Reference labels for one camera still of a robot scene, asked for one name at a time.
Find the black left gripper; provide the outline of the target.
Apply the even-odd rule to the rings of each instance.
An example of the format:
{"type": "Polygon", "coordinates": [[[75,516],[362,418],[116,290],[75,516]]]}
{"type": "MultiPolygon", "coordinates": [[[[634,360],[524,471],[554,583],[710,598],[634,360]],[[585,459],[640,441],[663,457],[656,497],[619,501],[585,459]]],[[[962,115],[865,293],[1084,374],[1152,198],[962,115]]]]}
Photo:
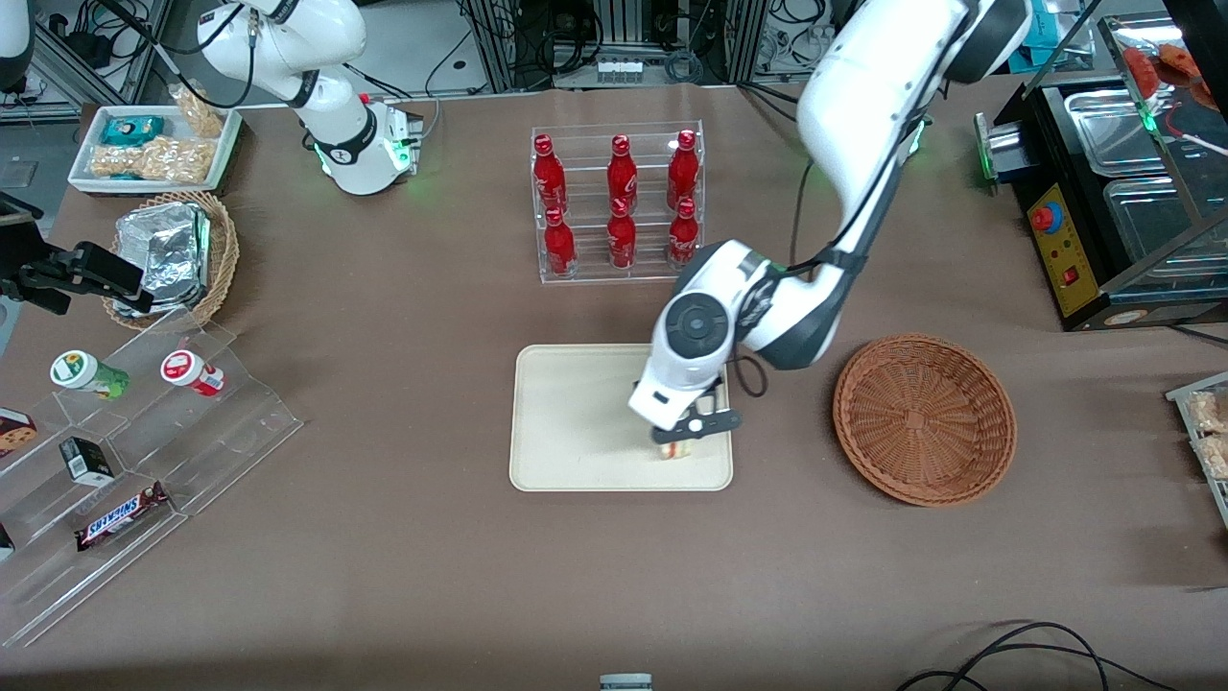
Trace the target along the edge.
{"type": "Polygon", "coordinates": [[[672,428],[655,428],[655,442],[658,446],[670,446],[670,443],[698,441],[733,432],[733,430],[740,428],[742,423],[742,412],[729,407],[725,380],[716,379],[695,401],[689,404],[672,428]]]}

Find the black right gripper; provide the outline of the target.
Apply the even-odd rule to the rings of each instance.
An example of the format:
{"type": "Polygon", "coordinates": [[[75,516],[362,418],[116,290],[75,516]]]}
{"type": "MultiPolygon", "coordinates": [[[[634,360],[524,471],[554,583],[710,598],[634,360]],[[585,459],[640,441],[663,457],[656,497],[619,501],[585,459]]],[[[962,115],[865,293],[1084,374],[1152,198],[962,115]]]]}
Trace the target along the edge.
{"type": "MultiPolygon", "coordinates": [[[[142,270],[93,242],[75,245],[71,270],[80,280],[106,290],[106,303],[120,318],[146,318],[154,311],[154,295],[142,290],[142,270]]],[[[2,252],[1,290],[5,298],[28,302],[54,315],[65,315],[71,298],[61,288],[69,284],[61,252],[26,255],[2,252]]]]}

